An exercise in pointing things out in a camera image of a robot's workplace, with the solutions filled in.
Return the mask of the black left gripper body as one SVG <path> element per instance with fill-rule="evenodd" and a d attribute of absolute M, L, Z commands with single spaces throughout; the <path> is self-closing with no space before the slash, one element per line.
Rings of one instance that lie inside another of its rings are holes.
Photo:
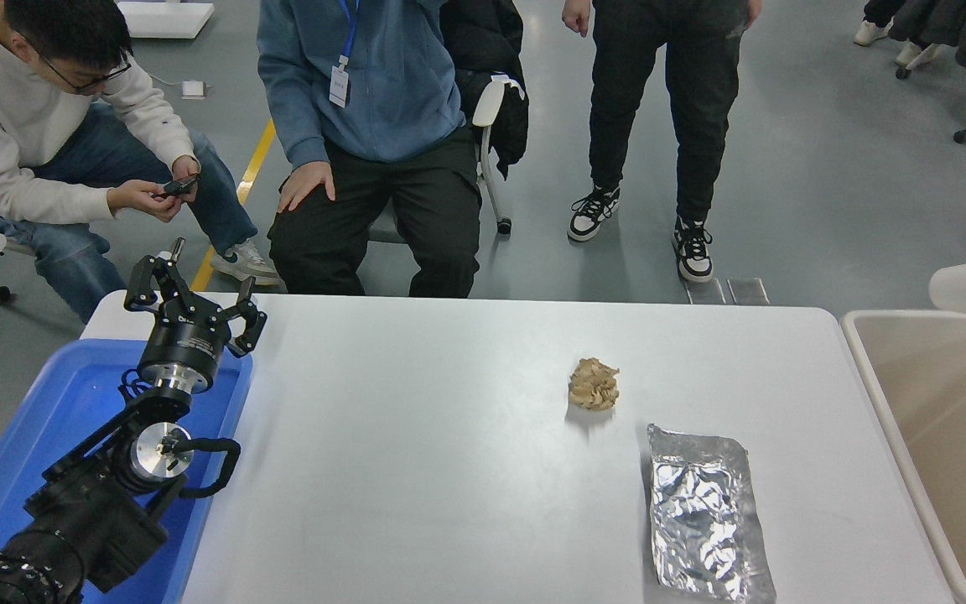
<path fill-rule="evenodd" d="M 166 368 L 183 367 L 211 381 L 217 375 L 227 341 L 226 324 L 194 322 L 181 315 L 158 318 L 141 355 L 141 376 L 157 381 Z"/>

